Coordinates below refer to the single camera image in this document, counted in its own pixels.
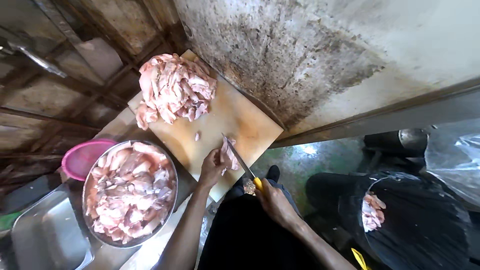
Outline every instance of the stainless steel sink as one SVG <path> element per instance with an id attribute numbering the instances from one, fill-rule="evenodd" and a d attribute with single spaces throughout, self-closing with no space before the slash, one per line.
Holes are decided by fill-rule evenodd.
<path id="1" fill-rule="evenodd" d="M 43 197 L 17 219 L 12 241 L 21 270 L 75 270 L 93 260 L 68 192 L 61 189 Z"/>

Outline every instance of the wet floor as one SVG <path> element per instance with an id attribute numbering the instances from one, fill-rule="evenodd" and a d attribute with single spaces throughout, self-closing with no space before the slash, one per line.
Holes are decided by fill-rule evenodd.
<path id="1" fill-rule="evenodd" d="M 258 177 L 265 177 L 268 168 L 280 168 L 279 183 L 293 197 L 302 216 L 312 212 L 305 194 L 310 176 L 319 172 L 348 174 L 356 172 L 363 159 L 363 137 L 268 149 L 251 166 Z"/>

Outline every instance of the hand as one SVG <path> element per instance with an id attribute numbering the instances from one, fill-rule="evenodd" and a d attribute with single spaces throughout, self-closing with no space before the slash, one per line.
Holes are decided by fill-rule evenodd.
<path id="1" fill-rule="evenodd" d="M 218 179 L 226 167 L 227 164 L 225 162 L 220 162 L 220 149 L 210 151 L 202 164 L 202 172 L 198 179 L 199 187 L 211 189 L 218 183 Z"/>
<path id="2" fill-rule="evenodd" d="M 289 231 L 301 224 L 302 219 L 279 188 L 272 187 L 265 178 L 262 179 L 262 186 L 264 192 L 255 190 L 255 194 L 260 200 L 262 208 L 273 221 Z"/>

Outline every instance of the pink plastic bowl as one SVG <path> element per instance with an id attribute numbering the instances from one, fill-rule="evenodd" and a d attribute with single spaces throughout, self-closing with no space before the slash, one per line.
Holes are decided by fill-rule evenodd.
<path id="1" fill-rule="evenodd" d="M 61 168 L 75 180 L 85 181 L 96 160 L 117 142 L 110 139 L 93 139 L 68 150 L 61 160 Z"/>

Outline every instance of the clear plastic bag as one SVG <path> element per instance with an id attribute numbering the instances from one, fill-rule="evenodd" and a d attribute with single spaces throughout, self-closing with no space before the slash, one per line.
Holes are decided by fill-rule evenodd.
<path id="1" fill-rule="evenodd" d="M 425 161 L 428 172 L 480 206 L 480 119 L 437 125 L 430 132 Z"/>

